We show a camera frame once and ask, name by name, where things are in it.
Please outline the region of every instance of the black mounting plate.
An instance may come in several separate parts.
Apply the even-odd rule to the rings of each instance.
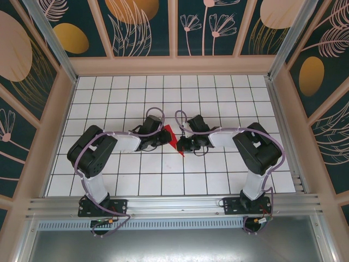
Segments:
[[[245,215],[245,214],[261,214],[262,215],[263,209],[261,209],[260,205],[262,205],[267,212],[270,213],[272,211],[272,206],[271,205],[268,206],[268,203],[270,203],[270,198],[267,196],[261,197],[259,204],[251,207],[250,211],[246,211],[246,209],[240,204],[239,196],[236,198],[223,198],[222,202],[223,202],[225,215]]]
[[[127,199],[111,199],[109,201],[110,211],[116,211],[118,213],[126,214],[127,211]],[[112,217],[113,214],[105,212],[101,209],[97,209],[95,205],[92,204],[90,200],[81,200],[79,211],[77,213],[78,217]]]

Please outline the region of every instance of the white grid floor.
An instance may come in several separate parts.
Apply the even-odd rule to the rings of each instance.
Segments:
[[[127,131],[143,123],[148,108],[157,106],[177,135],[174,115],[201,114],[210,126],[262,126],[281,144],[278,125],[262,75],[171,75],[81,77],[74,94],[64,134],[59,143],[46,196],[83,196],[67,152],[92,124],[106,131]],[[247,169],[231,148],[214,148],[203,157],[182,157],[170,145],[152,152],[114,152],[103,170],[111,195],[237,194]],[[266,187],[276,193],[295,193],[288,163],[272,173]]]

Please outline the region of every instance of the red object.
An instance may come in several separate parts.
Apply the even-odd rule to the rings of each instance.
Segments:
[[[172,140],[171,140],[171,142],[170,142],[170,145],[173,146],[173,148],[174,148],[175,150],[177,150],[177,142],[178,142],[178,140],[177,140],[177,138],[176,138],[176,135],[175,135],[174,132],[172,131],[172,128],[171,128],[170,125],[168,124],[168,125],[164,126],[164,129],[166,129],[167,131],[169,131],[169,132],[171,133],[171,138],[172,138]],[[178,151],[178,150],[177,150],[177,152],[180,153],[182,156],[184,156],[184,154],[183,154],[182,151]]]

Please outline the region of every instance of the enclosure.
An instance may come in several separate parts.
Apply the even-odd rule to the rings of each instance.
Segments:
[[[348,28],[348,0],[2,1],[3,261],[347,261]],[[282,145],[263,232],[221,205],[248,177],[237,148],[172,144],[111,152],[101,176],[131,219],[87,232],[69,149],[92,125],[130,134],[153,107],[174,141],[183,110]]]

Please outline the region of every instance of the perforated metal strip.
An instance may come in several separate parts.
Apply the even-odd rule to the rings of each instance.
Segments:
[[[96,230],[113,229],[121,222],[104,225]],[[38,231],[85,231],[91,230],[91,220],[84,221],[41,221]],[[134,219],[128,221],[120,230],[152,229],[217,229],[242,228],[243,218],[198,218],[198,219]]]

